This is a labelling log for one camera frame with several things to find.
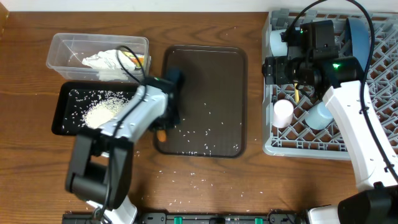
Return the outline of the light blue cup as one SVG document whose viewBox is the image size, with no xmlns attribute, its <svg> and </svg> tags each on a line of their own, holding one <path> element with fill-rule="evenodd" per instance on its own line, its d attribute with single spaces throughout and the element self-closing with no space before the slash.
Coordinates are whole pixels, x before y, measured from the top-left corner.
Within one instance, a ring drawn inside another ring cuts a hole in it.
<svg viewBox="0 0 398 224">
<path fill-rule="evenodd" d="M 313 106 L 305 117 L 307 126 L 315 130 L 325 129 L 332 121 L 333 116 L 322 101 Z"/>
</svg>

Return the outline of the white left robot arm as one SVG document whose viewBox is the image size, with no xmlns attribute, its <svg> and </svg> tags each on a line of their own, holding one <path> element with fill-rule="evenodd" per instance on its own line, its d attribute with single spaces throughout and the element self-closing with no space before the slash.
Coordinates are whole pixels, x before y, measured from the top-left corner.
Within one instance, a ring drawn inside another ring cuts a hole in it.
<svg viewBox="0 0 398 224">
<path fill-rule="evenodd" d="M 173 128 L 179 122 L 180 73 L 140 82 L 131 101 L 96 129 L 76 135 L 65 188 L 95 204 L 90 216 L 76 223 L 133 223 L 136 208 L 128 198 L 135 142 L 148 130 Z"/>
</svg>

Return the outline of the yellow plastic spoon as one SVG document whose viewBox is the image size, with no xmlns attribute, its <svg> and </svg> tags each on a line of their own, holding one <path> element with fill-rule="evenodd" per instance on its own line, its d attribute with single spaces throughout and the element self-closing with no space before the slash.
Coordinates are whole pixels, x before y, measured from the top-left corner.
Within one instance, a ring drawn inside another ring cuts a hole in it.
<svg viewBox="0 0 398 224">
<path fill-rule="evenodd" d="M 300 94 L 297 89 L 297 83 L 294 83 L 294 98 L 295 98 L 295 103 L 298 104 L 300 101 Z"/>
</svg>

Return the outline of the pink plastic cup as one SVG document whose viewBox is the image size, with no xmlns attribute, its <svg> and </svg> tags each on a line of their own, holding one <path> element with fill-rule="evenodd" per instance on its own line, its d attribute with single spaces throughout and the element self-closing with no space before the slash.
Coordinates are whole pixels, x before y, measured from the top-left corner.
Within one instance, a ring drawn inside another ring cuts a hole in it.
<svg viewBox="0 0 398 224">
<path fill-rule="evenodd" d="M 278 100 L 273 106 L 272 125 L 277 128 L 286 128 L 292 122 L 294 106 L 289 100 Z"/>
</svg>

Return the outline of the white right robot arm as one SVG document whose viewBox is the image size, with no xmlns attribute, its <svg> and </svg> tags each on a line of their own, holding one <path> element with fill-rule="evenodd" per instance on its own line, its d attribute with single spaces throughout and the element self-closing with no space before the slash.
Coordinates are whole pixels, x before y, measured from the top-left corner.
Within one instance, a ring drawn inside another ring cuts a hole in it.
<svg viewBox="0 0 398 224">
<path fill-rule="evenodd" d="M 308 209 L 302 223 L 397 223 L 397 155 L 373 108 L 364 71 L 355 57 L 306 61 L 266 57 L 266 84 L 314 88 L 333 115 L 354 170 L 358 193 Z"/>
</svg>

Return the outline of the light blue rice bowl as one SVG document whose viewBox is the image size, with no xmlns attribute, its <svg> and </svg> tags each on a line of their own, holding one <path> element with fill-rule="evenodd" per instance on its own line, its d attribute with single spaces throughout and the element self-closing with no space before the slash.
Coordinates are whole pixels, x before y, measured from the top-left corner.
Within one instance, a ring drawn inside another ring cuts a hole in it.
<svg viewBox="0 0 398 224">
<path fill-rule="evenodd" d="M 273 30 L 270 34 L 270 48 L 274 57 L 287 56 L 288 46 L 282 41 L 282 34 L 285 32 L 285 29 Z"/>
</svg>

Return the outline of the dark blue bowl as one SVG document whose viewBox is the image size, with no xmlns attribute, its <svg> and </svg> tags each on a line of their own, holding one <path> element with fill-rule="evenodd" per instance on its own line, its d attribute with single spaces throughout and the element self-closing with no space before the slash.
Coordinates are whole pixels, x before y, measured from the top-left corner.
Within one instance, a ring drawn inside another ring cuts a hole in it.
<svg viewBox="0 0 398 224">
<path fill-rule="evenodd" d="M 365 71 L 369 57 L 370 42 L 368 27 L 356 17 L 346 19 L 345 41 L 348 44 L 345 55 L 357 58 L 361 68 Z"/>
</svg>

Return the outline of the white paper napkin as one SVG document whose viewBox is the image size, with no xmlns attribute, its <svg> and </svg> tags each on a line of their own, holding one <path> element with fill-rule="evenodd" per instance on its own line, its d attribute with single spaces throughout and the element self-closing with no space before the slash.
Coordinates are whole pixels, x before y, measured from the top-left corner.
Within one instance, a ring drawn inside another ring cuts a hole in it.
<svg viewBox="0 0 398 224">
<path fill-rule="evenodd" d="M 123 70 L 121 64 L 129 72 L 135 69 L 128 67 L 130 60 L 123 54 L 122 50 L 100 51 L 90 57 L 83 59 L 82 64 L 98 71 L 97 77 L 101 81 L 128 80 L 129 75 Z"/>
</svg>

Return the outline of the colourful snack wrapper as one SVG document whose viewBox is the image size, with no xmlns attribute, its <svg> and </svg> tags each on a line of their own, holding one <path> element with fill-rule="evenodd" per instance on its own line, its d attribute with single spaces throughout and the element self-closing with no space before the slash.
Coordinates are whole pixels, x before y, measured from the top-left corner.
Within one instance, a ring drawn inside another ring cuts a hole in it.
<svg viewBox="0 0 398 224">
<path fill-rule="evenodd" d="M 128 67 L 134 68 L 135 70 L 141 69 L 141 66 L 144 65 L 145 56 L 141 54 L 137 54 L 134 56 L 132 53 L 123 51 L 123 54 L 130 60 L 128 63 Z"/>
</svg>

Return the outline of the orange carrot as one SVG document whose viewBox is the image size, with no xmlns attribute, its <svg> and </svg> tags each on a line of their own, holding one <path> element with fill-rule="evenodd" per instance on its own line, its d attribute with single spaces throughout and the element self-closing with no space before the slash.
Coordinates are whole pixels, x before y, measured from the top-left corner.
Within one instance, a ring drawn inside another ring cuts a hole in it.
<svg viewBox="0 0 398 224">
<path fill-rule="evenodd" d="M 156 132 L 156 136 L 159 142 L 166 142 L 167 141 L 167 132 L 166 130 L 158 130 Z"/>
</svg>

